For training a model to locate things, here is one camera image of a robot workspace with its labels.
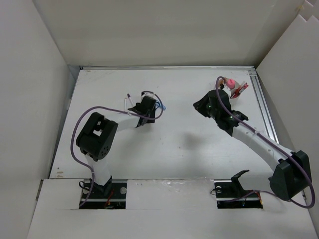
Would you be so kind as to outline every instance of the red wire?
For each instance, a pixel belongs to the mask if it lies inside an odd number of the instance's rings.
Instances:
[[[106,203],[104,204],[104,208],[108,206],[109,200],[110,200],[110,198],[112,197],[113,193],[114,193],[114,189],[112,189],[112,191],[111,191],[111,193],[110,193],[110,195],[109,195],[109,197],[108,197],[108,200],[107,200]]]

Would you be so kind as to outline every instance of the red object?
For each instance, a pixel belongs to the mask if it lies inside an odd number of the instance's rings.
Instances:
[[[243,87],[242,88],[247,88],[248,87],[248,84],[247,83],[245,83],[244,85],[243,85]]]
[[[227,82],[226,82],[226,85],[232,90],[235,88],[235,85],[236,85],[236,82],[234,79],[229,79]]]
[[[114,193],[114,189],[112,189],[112,191],[111,191],[111,193],[110,193],[110,195],[109,195],[109,197],[108,197],[108,200],[107,200],[106,203],[104,204],[104,208],[108,206],[109,200],[110,200],[110,198],[112,197],[113,193]]]

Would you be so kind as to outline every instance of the white table surface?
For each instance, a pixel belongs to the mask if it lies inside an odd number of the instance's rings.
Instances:
[[[185,179],[230,178],[243,169],[243,176],[267,178],[268,165],[243,143],[220,130],[213,119],[200,115],[192,106],[215,84],[218,76],[246,81],[250,85],[233,108],[246,114],[250,123],[264,129],[261,111],[247,67],[82,70],[64,125],[50,178],[89,178],[90,171],[76,163],[69,144],[80,115],[96,105],[123,109],[126,93],[139,96],[143,90],[156,92],[167,110],[155,124],[116,134],[109,161],[113,178]],[[97,110],[106,117],[113,113]],[[86,122],[85,117],[78,129]],[[75,146],[79,159],[85,158]]]
[[[264,209],[217,209],[209,179],[129,180],[125,210],[77,209],[78,182],[43,182],[28,239],[317,238],[308,210],[268,194]]]

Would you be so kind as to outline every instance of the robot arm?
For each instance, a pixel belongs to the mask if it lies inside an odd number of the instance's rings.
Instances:
[[[128,109],[128,112],[141,117],[114,113],[107,119],[98,112],[90,115],[76,139],[76,145],[94,170],[94,192],[99,191],[103,196],[110,192],[112,176],[104,158],[110,152],[116,132],[154,123],[156,103],[152,95],[142,92],[141,102]]]
[[[274,174],[269,178],[269,181],[270,187],[276,196],[284,201],[288,201],[297,193],[309,186],[300,170],[292,162],[290,162],[286,156],[271,147],[268,143],[262,140],[256,132],[252,132],[245,125],[239,123],[236,119],[234,119],[234,117],[230,116],[228,112],[226,112],[219,102],[216,91],[217,90],[212,90],[208,92],[200,101],[194,103],[193,106],[203,116],[213,118],[219,128],[226,131],[230,136],[242,141],[266,161],[266,163],[274,171]],[[228,111],[232,112],[232,114],[238,119],[248,121],[248,117],[243,113],[231,109],[229,96],[226,92],[221,89],[218,89],[218,92],[222,103]],[[311,179],[309,158],[304,152],[292,152],[292,150],[279,145],[264,134],[262,135],[288,155],[291,155]]]

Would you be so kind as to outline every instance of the screw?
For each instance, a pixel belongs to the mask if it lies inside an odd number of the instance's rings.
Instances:
[[[127,191],[127,189],[126,189],[125,187],[123,187],[123,188],[120,189],[120,193],[121,193],[121,194],[126,194],[126,191]]]
[[[221,187],[220,186],[217,186],[215,189],[216,189],[216,193],[221,193]]]

